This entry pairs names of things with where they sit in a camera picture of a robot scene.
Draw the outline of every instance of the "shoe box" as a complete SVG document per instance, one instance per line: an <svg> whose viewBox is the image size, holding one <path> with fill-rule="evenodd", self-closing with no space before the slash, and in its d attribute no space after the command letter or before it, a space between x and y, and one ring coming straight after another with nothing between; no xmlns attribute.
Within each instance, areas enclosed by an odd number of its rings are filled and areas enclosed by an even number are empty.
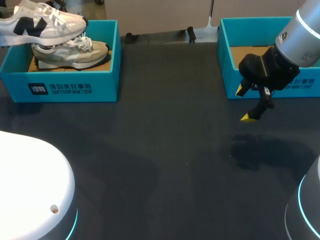
<svg viewBox="0 0 320 240"><path fill-rule="evenodd" d="M90 20L86 35L110 46L109 60L86 70L38 70L30 44L12 46L0 76L17 103L115 102L118 96L121 42L116 20Z"/></svg>
<svg viewBox="0 0 320 240"><path fill-rule="evenodd" d="M218 33L217 54L228 99L259 99L257 86L243 97L236 95L243 77L239 63L247 54L263 55L275 44L277 35L291 17L222 18ZM300 73L273 98L320 97L320 60L312 67L300 67Z"/></svg>

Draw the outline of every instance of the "black table surface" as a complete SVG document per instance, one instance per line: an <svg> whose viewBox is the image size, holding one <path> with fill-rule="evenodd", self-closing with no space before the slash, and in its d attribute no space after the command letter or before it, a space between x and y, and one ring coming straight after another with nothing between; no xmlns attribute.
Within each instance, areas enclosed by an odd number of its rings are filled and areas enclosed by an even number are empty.
<svg viewBox="0 0 320 240"><path fill-rule="evenodd" d="M286 239L286 204L320 152L320 98L275 99L243 123L258 100L227 100L215 43L123 53L116 103L15 104L0 93L1 130L69 160L78 239Z"/></svg>

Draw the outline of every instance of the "cardboard insert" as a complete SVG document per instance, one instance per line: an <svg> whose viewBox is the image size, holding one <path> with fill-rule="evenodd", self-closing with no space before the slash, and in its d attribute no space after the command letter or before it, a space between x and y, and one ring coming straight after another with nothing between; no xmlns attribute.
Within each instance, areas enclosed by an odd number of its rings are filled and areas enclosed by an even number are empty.
<svg viewBox="0 0 320 240"><path fill-rule="evenodd" d="M108 61L100 66L95 66L89 69L84 69L81 71L110 71L110 67L111 67L111 56L112 56L112 50L110 50L108 52L108 56L109 59ZM28 69L28 72L75 72L77 70L73 69L73 68L58 68L58 69L47 69L47 70L39 70L36 66L36 62L35 62L35 56L32 57L32 60L30 62L30 66Z"/></svg>
<svg viewBox="0 0 320 240"><path fill-rule="evenodd" d="M236 68L247 54L263 55L270 46L231 46L231 54Z"/></svg>

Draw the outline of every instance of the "shoe lace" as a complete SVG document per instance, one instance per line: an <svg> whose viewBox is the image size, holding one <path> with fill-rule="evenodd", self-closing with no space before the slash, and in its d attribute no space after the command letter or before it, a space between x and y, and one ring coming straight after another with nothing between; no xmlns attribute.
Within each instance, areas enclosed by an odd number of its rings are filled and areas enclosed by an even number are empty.
<svg viewBox="0 0 320 240"><path fill-rule="evenodd" d="M80 47L84 52L92 51L92 40L86 36L86 33L83 33L82 36L78 36L68 43L70 43L71 48Z"/></svg>
<svg viewBox="0 0 320 240"><path fill-rule="evenodd" d="M55 27L65 27L66 25L70 27L66 20L60 15L60 11L46 3L39 2L34 15L37 18L49 18Z"/></svg>

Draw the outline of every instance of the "black n logo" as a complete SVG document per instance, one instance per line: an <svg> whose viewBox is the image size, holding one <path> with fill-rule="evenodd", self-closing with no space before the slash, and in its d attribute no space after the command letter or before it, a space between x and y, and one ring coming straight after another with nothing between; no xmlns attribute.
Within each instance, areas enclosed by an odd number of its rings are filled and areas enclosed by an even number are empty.
<svg viewBox="0 0 320 240"><path fill-rule="evenodd" d="M43 18L41 18L38 24L35 26L33 18L23 16L17 22L13 32L17 35L23 35L24 31L26 30L29 36L39 38L46 26L47 23Z"/></svg>

